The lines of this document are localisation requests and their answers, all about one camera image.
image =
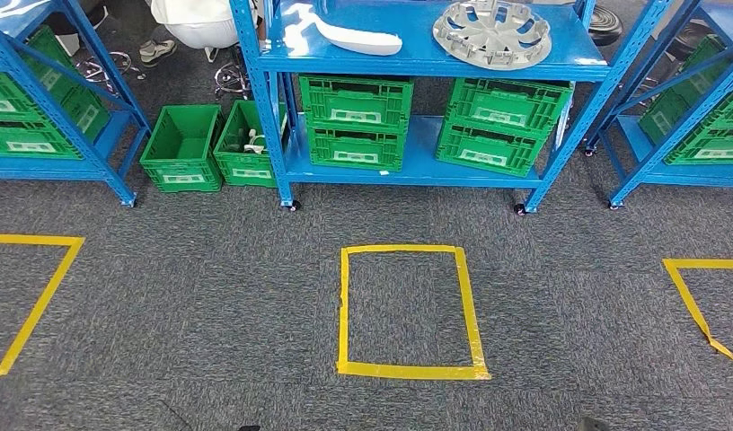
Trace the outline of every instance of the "white curved part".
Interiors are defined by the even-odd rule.
[[[371,56],[391,56],[403,46],[401,38],[394,34],[336,27],[315,16],[316,30],[332,45]]]
[[[549,23],[524,4],[472,0],[448,6],[433,24],[433,38],[464,62],[515,70],[549,56],[549,30]]]

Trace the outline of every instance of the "floor marking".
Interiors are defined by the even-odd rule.
[[[712,336],[708,322],[705,321],[705,317],[702,315],[700,308],[694,301],[694,297],[692,297],[692,293],[689,292],[689,288],[686,286],[679,272],[679,269],[733,269],[733,259],[663,259],[663,264],[666,266],[666,270],[671,276],[671,279],[674,280],[676,288],[678,288],[678,293],[684,300],[684,304],[686,304],[686,309],[689,310],[697,326],[705,334],[708,343],[733,361],[733,352]]]
[[[411,365],[384,365],[351,362],[348,360],[348,281],[349,255],[356,253],[380,253],[392,251],[414,251],[431,253],[453,253],[456,261],[456,273],[459,278],[459,288],[462,292],[462,307],[464,309],[464,324],[467,329],[467,338],[470,342],[472,366],[411,366]],[[361,245],[345,247],[340,251],[340,339],[338,352],[338,373],[364,375],[369,377],[383,377],[388,379],[416,379],[416,380],[490,380],[488,368],[485,365],[481,334],[478,330],[478,320],[475,317],[475,305],[472,300],[470,274],[467,270],[467,258],[464,249],[451,245],[419,245],[419,244],[385,244]]]
[[[70,268],[70,265],[75,260],[75,256],[78,255],[78,251],[81,249],[81,245],[84,243],[84,238],[74,236],[39,236],[39,235],[11,235],[11,234],[0,234],[0,244],[28,244],[28,245],[58,245],[67,247],[67,253],[65,257],[59,263],[57,270],[55,271],[52,278],[44,287],[39,300],[33,305],[31,313],[25,322],[20,327],[17,335],[14,337],[12,345],[7,349],[2,361],[0,363],[0,377],[7,374],[12,368],[14,361],[17,356],[20,355],[25,342],[28,341],[28,337],[31,336],[33,329],[39,322],[41,315],[49,304],[49,300],[52,299],[52,295],[57,290],[60,282],[65,273]]]

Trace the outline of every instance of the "blue metal shelf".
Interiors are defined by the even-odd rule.
[[[324,20],[351,29],[397,33],[403,47],[375,61],[332,45],[314,25],[311,1],[282,0],[270,28],[271,48],[258,66],[279,72],[507,77],[562,81],[601,81],[610,67],[584,29],[572,5],[532,4],[552,27],[552,52],[539,65],[493,71],[449,56],[432,38],[433,22],[448,2],[349,0],[327,2]]]
[[[628,140],[636,163],[644,161],[654,149],[654,145],[639,127],[639,118],[632,115],[618,117],[618,125]],[[698,166],[659,163],[647,173],[644,182],[683,186],[733,187],[733,164]]]
[[[623,75],[649,38],[673,0],[650,0],[631,28],[613,60],[608,64],[587,33],[596,0],[577,0],[574,5],[531,4],[549,21],[552,52],[541,64],[514,71],[491,71],[453,58],[434,41],[432,23],[448,1],[415,0],[267,0],[269,38],[260,49],[247,0],[229,0],[240,38],[240,47],[251,79],[253,97],[277,178],[283,206],[293,205],[290,187],[295,182],[467,186],[530,189],[519,213],[535,212],[560,171],[588,132],[603,105],[617,89]],[[310,14],[313,3],[329,24],[366,31],[398,34],[401,51],[393,56],[358,54],[335,47],[315,29]],[[380,173],[311,165],[305,137],[305,119],[293,116],[290,126],[297,136],[286,152],[282,150],[274,112],[278,86],[285,95],[288,112],[296,108],[291,73],[353,75],[469,76],[510,79],[596,82],[594,92],[565,131],[569,109],[562,112],[554,150],[546,167],[525,178],[479,171],[435,160],[435,145],[441,119],[415,116],[404,149],[400,172]]]
[[[311,164],[305,118],[299,117],[297,145],[288,145],[285,153],[287,177],[293,182],[339,184],[391,184],[397,186],[460,186],[532,189],[541,181],[535,169],[524,178],[468,168],[435,159],[436,141],[443,118],[413,116],[404,145],[400,172],[370,171]]]
[[[69,70],[38,51],[23,45],[24,40],[49,16],[64,13],[78,29],[86,46],[97,57],[110,77],[118,96],[112,96],[96,84],[86,82],[75,70]],[[91,89],[103,99],[123,110],[114,110],[94,142],[90,142],[62,107],[51,97],[18,52],[34,57],[57,69],[71,80]],[[126,85],[112,59],[97,37],[92,25],[76,0],[0,0],[0,72],[9,74],[36,102],[57,129],[83,157],[82,160],[0,157],[0,180],[97,180],[104,181],[118,195],[123,205],[132,207],[136,199],[124,178],[139,145],[150,133],[145,113]],[[119,146],[124,132],[133,126],[137,133],[116,169],[110,166],[110,155]]]
[[[684,117],[673,126],[663,142],[653,145],[647,135],[639,127],[639,117],[620,115],[634,103],[643,101],[646,98],[660,93],[676,83],[676,80],[660,84],[656,89],[641,96],[634,96],[640,87],[644,77],[649,74],[654,65],[658,62],[659,54],[662,54],[670,44],[671,40],[689,22],[693,16],[701,17],[708,22],[711,28],[717,32],[725,42],[733,45],[733,4],[718,4],[708,2],[703,4],[702,0],[685,0],[682,6],[676,11],[676,16],[661,33],[655,46],[652,48],[652,55],[646,62],[639,65],[637,70],[631,74],[629,84],[614,100],[609,113],[602,120],[601,126],[595,136],[589,139],[587,150],[593,152],[596,143],[602,141],[613,163],[613,167],[620,176],[618,188],[609,196],[611,207],[620,207],[623,200],[641,184],[668,184],[682,186],[712,186],[712,187],[733,187],[733,164],[722,165],[667,165],[663,159],[674,149],[706,115],[724,98],[733,91],[733,60],[730,67],[723,73],[719,80],[713,85],[708,94],[688,110]],[[733,46],[729,48],[733,55]],[[700,65],[707,67],[707,62]],[[634,156],[634,165],[627,172],[618,159],[609,141],[607,132],[610,127],[617,125],[623,132],[628,146]]]
[[[733,4],[705,2],[701,16],[726,43],[733,44]]]

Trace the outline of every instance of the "shelf deck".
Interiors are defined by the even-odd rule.
[[[412,186],[458,186],[533,189],[541,182],[535,169],[520,178],[496,172],[440,162],[435,159],[442,117],[412,116],[399,172],[371,171],[311,164],[305,117],[298,116],[295,134],[287,146],[285,177],[290,182],[333,184],[384,184]]]
[[[364,31],[398,34],[401,51],[379,57],[332,45],[314,25],[310,0],[281,0],[269,31],[271,47],[257,66],[278,72],[413,76],[508,77],[562,81],[601,81],[610,71],[572,5],[531,4],[551,27],[552,52],[539,65],[493,71],[451,57],[432,36],[433,22],[449,5],[438,0],[328,0],[323,19]]]
[[[733,3],[703,2],[700,16],[725,42],[733,44]]]
[[[653,145],[639,127],[638,116],[618,116],[618,125],[631,147],[636,163],[641,163]],[[658,163],[642,181],[648,184],[733,187],[733,164],[668,165]]]
[[[114,152],[132,118],[123,110],[110,113],[110,120],[94,142],[106,160]],[[0,157],[0,179],[11,180],[101,180],[102,173],[86,160]]]

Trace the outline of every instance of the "shelf upright post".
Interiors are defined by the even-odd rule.
[[[98,170],[101,179],[113,189],[115,194],[120,198],[121,203],[123,205],[133,206],[136,193],[126,186],[123,179],[94,149],[92,143],[86,139],[84,133],[70,119],[62,106],[52,98],[36,76],[29,72],[28,65],[17,55],[6,38],[7,36],[0,31],[0,59],[7,64],[7,73],[44,110],[47,117],[55,123],[57,129],[81,153],[83,158]],[[52,162],[52,160],[47,160],[46,164],[51,165]],[[72,172],[69,172],[68,176],[72,178]]]
[[[269,74],[261,70],[257,65],[258,57],[261,55],[259,49],[258,37],[255,33],[255,25],[252,22],[252,14],[250,5],[247,0],[229,0],[232,6],[232,14],[237,28],[237,35],[240,39],[240,48],[243,51],[247,73],[250,77],[253,99],[258,109],[258,116],[261,119],[263,127],[263,135],[266,137],[266,146],[271,159],[271,167],[274,169],[274,176],[277,179],[277,187],[279,197],[283,207],[291,207],[293,205],[293,194],[290,183],[285,177],[287,170],[285,168],[284,153],[282,152],[281,135],[279,134],[279,123],[275,120],[274,109],[272,105],[272,94],[269,88],[269,79],[277,79],[277,74]],[[268,28],[273,26],[274,11],[264,11],[266,19],[269,20]],[[277,94],[273,94],[273,100],[278,99]]]
[[[525,201],[525,211],[535,212],[543,197],[549,191],[562,168],[573,155],[576,147],[580,144],[583,136],[586,135],[591,128],[594,119],[599,111],[605,106],[605,103],[613,94],[618,84],[623,79],[628,67],[641,52],[644,42],[655,29],[660,18],[666,12],[673,0],[652,0],[647,3],[644,10],[640,14],[639,20],[634,24],[631,34],[629,34],[623,44],[615,54],[610,65],[610,73],[606,79],[596,86],[586,101],[583,110],[578,114],[576,121],[570,127],[568,136],[562,143],[560,148],[552,153],[546,168],[543,171],[543,177],[538,187],[534,189],[528,199]]]
[[[636,91],[639,90],[639,87],[644,84],[644,80],[649,76],[649,73],[652,72],[652,69],[658,61],[666,54],[666,50],[671,45],[671,42],[673,42],[673,39],[676,37],[678,32],[683,29],[690,20],[692,20],[692,17],[695,15],[697,9],[702,3],[702,0],[685,1],[686,3],[682,4],[676,11],[671,23],[669,23],[658,36],[658,40],[647,55],[647,59],[638,65],[629,75],[623,89],[614,97],[609,106],[613,108],[621,106],[633,97]],[[591,132],[589,136],[587,136],[587,151],[593,152],[596,150],[597,144],[599,143],[599,134],[605,133],[607,129],[613,125],[613,122],[620,114],[621,112],[616,112],[615,110],[607,111],[607,113],[602,117],[602,120],[598,123],[599,126]]]
[[[623,179],[621,185],[610,196],[610,205],[621,207],[623,199],[644,181],[644,177],[660,164],[666,155],[678,145],[708,113],[727,95],[733,92],[733,63],[713,85],[710,93],[704,94],[694,107],[689,109],[673,126],[660,145],[655,146],[641,163]]]

